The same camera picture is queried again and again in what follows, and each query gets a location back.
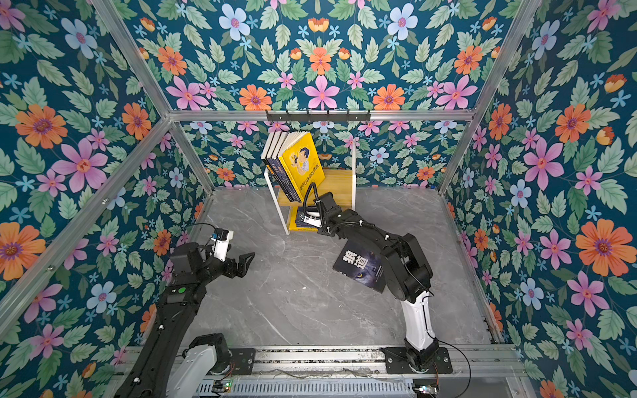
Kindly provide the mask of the navy book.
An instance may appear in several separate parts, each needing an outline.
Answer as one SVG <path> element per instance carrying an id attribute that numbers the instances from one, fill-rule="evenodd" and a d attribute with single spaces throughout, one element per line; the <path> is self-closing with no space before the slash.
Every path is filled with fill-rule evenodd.
<path id="1" fill-rule="evenodd" d="M 297 208 L 291 228 L 295 231 L 315 231 L 317 229 L 316 226 L 306 221 L 305 213 L 301 207 Z"/>

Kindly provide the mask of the dark wolf cover book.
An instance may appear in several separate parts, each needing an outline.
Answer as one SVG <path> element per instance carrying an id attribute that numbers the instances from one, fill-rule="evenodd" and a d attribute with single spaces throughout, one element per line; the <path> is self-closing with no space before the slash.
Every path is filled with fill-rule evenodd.
<path id="1" fill-rule="evenodd" d="M 385 290 L 386 281 L 381 260 L 352 240 L 345 243 L 334 262 L 333 270 L 378 293 Z"/>

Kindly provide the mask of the purple old man book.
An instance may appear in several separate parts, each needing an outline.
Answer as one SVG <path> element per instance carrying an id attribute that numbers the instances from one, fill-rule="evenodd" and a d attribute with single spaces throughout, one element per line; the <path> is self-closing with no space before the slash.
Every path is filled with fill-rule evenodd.
<path id="1" fill-rule="evenodd" d="M 277 168 L 278 174 L 281 180 L 285 183 L 291 199 L 290 202 L 300 202 L 300 195 L 298 194 L 293 180 L 288 173 L 288 169 L 285 166 L 284 152 L 289 146 L 289 141 L 293 138 L 293 134 L 289 132 L 281 132 L 277 144 L 273 150 L 273 154 L 270 157 L 271 164 Z"/>
<path id="2" fill-rule="evenodd" d="M 285 194 L 289 202 L 297 202 L 299 196 L 295 192 L 292 186 L 291 180 L 283 168 L 283 164 L 279 159 L 279 152 L 283 149 L 283 144 L 287 138 L 287 132 L 273 133 L 272 139 L 269 140 L 269 145 L 265 153 L 265 161 L 273 172 L 277 182 L 280 185 L 281 190 Z"/>

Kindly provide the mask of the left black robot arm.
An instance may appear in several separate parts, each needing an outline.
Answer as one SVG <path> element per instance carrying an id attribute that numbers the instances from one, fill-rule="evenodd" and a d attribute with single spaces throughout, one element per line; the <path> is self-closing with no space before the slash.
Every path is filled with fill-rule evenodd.
<path id="1" fill-rule="evenodd" d="M 232 364 L 232 355 L 221 333 L 195 338 L 179 368 L 174 370 L 173 366 L 207 286 L 220 277 L 245 277 L 254 258 L 253 252 L 236 260 L 227 258 L 216 254 L 210 245 L 194 242 L 177 247 L 171 255 L 174 283 L 162 294 L 146 343 L 114 395 L 193 397 L 207 373 L 224 373 Z"/>

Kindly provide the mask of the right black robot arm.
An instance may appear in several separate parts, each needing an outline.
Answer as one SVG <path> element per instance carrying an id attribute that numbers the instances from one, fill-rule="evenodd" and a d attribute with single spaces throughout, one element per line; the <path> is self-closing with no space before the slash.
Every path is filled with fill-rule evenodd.
<path id="1" fill-rule="evenodd" d="M 418 240 L 412 234 L 386 232 L 354 210 L 343 210 L 331 192 L 320 195 L 313 183 L 305 194 L 310 195 L 315 196 L 320 235 L 352 241 L 380 260 L 386 286 L 401 302 L 406 322 L 406 361 L 414 371 L 425 371 L 435 360 L 440 342 L 429 309 L 433 270 Z"/>

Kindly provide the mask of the white wooden book shelf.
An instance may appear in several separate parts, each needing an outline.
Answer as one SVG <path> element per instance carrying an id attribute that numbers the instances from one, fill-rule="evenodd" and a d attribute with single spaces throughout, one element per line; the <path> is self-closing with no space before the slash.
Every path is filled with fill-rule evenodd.
<path id="1" fill-rule="evenodd" d="M 356 145 L 350 149 L 350 152 L 351 165 L 349 166 L 349 169 L 325 168 L 323 170 L 325 180 L 318 186 L 318 195 L 331 192 L 335 202 L 337 202 L 340 207 L 345 209 L 351 208 L 354 210 L 356 207 L 357 195 L 358 149 Z M 285 235 L 290 235 L 290 231 L 288 230 L 288 216 L 290 209 L 292 207 L 300 207 L 302 202 L 289 202 L 280 189 L 278 182 L 274 179 L 273 175 L 267 168 L 264 172 L 264 179 L 266 180 L 270 195 L 274 201 Z"/>

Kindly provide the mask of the black book gold title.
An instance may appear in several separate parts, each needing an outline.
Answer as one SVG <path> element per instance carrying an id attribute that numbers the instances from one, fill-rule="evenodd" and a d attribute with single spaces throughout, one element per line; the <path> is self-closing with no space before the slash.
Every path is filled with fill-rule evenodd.
<path id="1" fill-rule="evenodd" d="M 268 171 L 273 175 L 274 179 L 278 182 L 280 189 L 282 190 L 285 197 L 287 199 L 291 199 L 291 196 L 288 192 L 287 187 L 285 186 L 285 183 L 281 180 L 278 174 L 277 168 L 273 166 L 270 162 L 270 156 L 273 154 L 273 150 L 275 148 L 275 145 L 278 142 L 279 137 L 280 137 L 280 132 L 269 134 L 269 137 L 265 143 L 265 147 L 260 157 L 263 163 L 266 165 Z"/>

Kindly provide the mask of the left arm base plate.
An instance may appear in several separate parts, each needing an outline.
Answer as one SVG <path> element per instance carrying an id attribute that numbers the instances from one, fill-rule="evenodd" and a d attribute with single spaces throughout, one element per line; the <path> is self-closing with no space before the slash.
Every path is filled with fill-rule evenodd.
<path id="1" fill-rule="evenodd" d="M 223 351 L 209 376 L 244 376 L 252 374 L 255 365 L 256 350 L 254 348 L 231 348 Z"/>

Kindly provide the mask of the black wall hook rail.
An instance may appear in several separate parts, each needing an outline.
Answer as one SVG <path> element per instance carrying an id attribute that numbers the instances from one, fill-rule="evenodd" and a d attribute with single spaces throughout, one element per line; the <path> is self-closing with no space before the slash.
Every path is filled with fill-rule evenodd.
<path id="1" fill-rule="evenodd" d="M 351 111 L 351 110 L 327 110 L 327 111 L 266 111 L 266 120 L 269 122 L 367 122 L 372 119 L 370 111 Z"/>

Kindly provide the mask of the aluminium front rail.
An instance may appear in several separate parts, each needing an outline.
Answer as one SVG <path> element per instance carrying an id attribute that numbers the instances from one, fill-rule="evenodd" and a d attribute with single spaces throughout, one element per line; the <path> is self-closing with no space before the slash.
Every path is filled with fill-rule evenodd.
<path id="1" fill-rule="evenodd" d="M 451 374 L 388 374 L 383 346 L 262 346 L 252 374 L 204 377 L 193 397 L 534 397 L 530 378 L 507 344 L 442 343 Z M 173 369 L 186 357 L 181 348 Z M 114 371 L 106 396 L 129 376 L 141 349 Z"/>

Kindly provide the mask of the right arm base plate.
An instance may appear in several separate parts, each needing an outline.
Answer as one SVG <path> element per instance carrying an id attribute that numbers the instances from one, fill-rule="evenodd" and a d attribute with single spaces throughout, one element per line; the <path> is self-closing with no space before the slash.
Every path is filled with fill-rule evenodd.
<path id="1" fill-rule="evenodd" d="M 385 356 L 385 367 L 388 374 L 451 374 L 452 361 L 446 348 L 438 348 L 431 356 L 423 356 L 411 349 L 388 347 L 382 348 Z"/>

